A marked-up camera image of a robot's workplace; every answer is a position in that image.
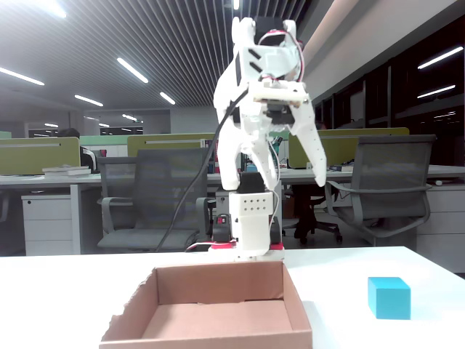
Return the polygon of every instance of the green partition panel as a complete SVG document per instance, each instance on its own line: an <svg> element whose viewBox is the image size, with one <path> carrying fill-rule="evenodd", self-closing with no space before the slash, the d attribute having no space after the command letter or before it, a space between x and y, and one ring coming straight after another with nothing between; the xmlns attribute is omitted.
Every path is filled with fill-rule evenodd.
<svg viewBox="0 0 465 349"><path fill-rule="evenodd" d="M126 145L130 135L81 136L81 145Z"/></svg>
<svg viewBox="0 0 465 349"><path fill-rule="evenodd" d="M12 133L11 132L6 132L6 131L0 131L0 140L5 140L5 139L9 139L12 137Z"/></svg>
<svg viewBox="0 0 465 349"><path fill-rule="evenodd" d="M213 140L214 133L180 133L169 135L134 135L128 137L128 156L137 156L139 149L200 148L201 140Z"/></svg>
<svg viewBox="0 0 465 349"><path fill-rule="evenodd" d="M328 166L339 165L355 158L359 136L409 135L406 127L391 129L324 129L318 131L326 153ZM307 167L309 159L296 136L289 135L289 166Z"/></svg>
<svg viewBox="0 0 465 349"><path fill-rule="evenodd" d="M42 175L42 169L62 165L81 166L77 138L0 140L0 175Z"/></svg>

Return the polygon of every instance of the white table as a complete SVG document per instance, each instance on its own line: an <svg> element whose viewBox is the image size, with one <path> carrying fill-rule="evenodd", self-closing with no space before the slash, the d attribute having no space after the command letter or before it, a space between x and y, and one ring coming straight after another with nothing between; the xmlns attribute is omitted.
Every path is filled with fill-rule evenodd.
<svg viewBox="0 0 465 349"><path fill-rule="evenodd" d="M205 254L107 254L0 259L0 348L97 348L154 266L210 262ZM405 247L286 251L314 349L463 348L465 280ZM368 277L399 276L412 320L377 320Z"/></svg>
<svg viewBox="0 0 465 349"><path fill-rule="evenodd" d="M465 167L429 165L428 177L460 177L465 176ZM352 172L328 171L329 180L350 181ZM281 169L281 182L283 184L305 184L314 182L315 175L311 169ZM100 174L88 174L72 178L45 177L45 176L0 176L0 189L2 188L50 188L66 187L72 184L100 185ZM208 174L209 185L221 184L219 173Z"/></svg>

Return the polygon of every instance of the blue block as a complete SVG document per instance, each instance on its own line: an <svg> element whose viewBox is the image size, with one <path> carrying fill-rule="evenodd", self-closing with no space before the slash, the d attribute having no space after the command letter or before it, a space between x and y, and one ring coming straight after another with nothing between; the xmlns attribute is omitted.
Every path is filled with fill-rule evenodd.
<svg viewBox="0 0 465 349"><path fill-rule="evenodd" d="M368 278L368 306L376 318L410 320L410 287L401 278Z"/></svg>

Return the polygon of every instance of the cardboard box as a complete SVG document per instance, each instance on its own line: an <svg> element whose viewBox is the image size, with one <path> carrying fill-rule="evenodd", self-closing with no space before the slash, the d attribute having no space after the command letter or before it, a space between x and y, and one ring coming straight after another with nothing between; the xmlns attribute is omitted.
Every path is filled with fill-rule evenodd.
<svg viewBox="0 0 465 349"><path fill-rule="evenodd" d="M156 268L100 349L310 349L312 329L279 262Z"/></svg>

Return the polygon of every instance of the robotic arm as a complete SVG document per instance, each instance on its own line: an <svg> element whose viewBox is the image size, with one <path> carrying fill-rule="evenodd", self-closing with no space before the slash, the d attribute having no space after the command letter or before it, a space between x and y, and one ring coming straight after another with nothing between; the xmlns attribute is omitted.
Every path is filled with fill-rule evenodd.
<svg viewBox="0 0 465 349"><path fill-rule="evenodd" d="M219 78L214 107L219 122L233 100L248 89L219 134L218 162L222 186L237 190L239 152L251 157L266 189L230 193L232 237L240 257L256 257L270 248L269 216L278 176L269 150L268 134L288 129L296 135L312 162L319 186L326 181L326 155L315 126L315 114L304 83L302 50L293 20L243 18L232 22L234 58Z"/></svg>

